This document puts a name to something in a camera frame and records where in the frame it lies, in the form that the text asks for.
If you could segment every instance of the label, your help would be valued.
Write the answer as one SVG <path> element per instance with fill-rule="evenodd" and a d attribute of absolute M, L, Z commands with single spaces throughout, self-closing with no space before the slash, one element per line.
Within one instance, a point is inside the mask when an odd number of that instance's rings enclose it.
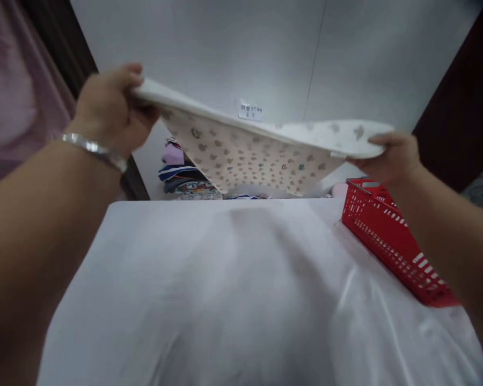
<path fill-rule="evenodd" d="M 250 105 L 245 100 L 240 99 L 238 103 L 238 116 L 250 121 L 263 121 L 263 109 L 258 105 Z"/>

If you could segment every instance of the red basket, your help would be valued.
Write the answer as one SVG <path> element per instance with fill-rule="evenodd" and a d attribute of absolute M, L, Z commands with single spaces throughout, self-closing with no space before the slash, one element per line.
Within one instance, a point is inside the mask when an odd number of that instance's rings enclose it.
<path fill-rule="evenodd" d="M 347 179 L 342 222 L 419 299 L 430 307 L 458 305 L 409 232 L 388 190 L 368 179 Z"/>

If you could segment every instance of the pink curtain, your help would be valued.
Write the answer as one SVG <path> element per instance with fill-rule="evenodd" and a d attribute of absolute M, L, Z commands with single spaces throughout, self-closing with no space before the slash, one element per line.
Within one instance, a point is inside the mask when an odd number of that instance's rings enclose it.
<path fill-rule="evenodd" d="M 16 0 L 0 0 L 0 179 L 69 123 L 75 100 Z"/>

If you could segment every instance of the hand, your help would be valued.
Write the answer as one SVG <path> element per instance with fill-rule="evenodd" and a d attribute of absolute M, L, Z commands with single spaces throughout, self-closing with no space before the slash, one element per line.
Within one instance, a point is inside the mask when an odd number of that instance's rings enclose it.
<path fill-rule="evenodd" d="M 141 64 L 126 64 L 117 70 L 92 75 L 77 101 L 74 121 L 67 132 L 75 132 L 125 159 L 143 145 L 159 118 L 155 107 L 135 108 L 129 90 L 143 83 Z"/>
<path fill-rule="evenodd" d="M 422 167 L 417 140 L 410 134 L 393 131 L 369 138 L 369 142 L 387 148 L 376 158 L 348 161 L 383 185 L 408 177 Z"/>

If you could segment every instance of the white bed sheet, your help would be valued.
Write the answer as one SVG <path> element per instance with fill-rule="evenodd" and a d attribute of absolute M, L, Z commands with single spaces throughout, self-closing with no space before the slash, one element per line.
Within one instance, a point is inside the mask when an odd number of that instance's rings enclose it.
<path fill-rule="evenodd" d="M 111 205 L 52 321 L 39 385 L 483 384 L 465 311 L 421 305 L 342 208 Z"/>

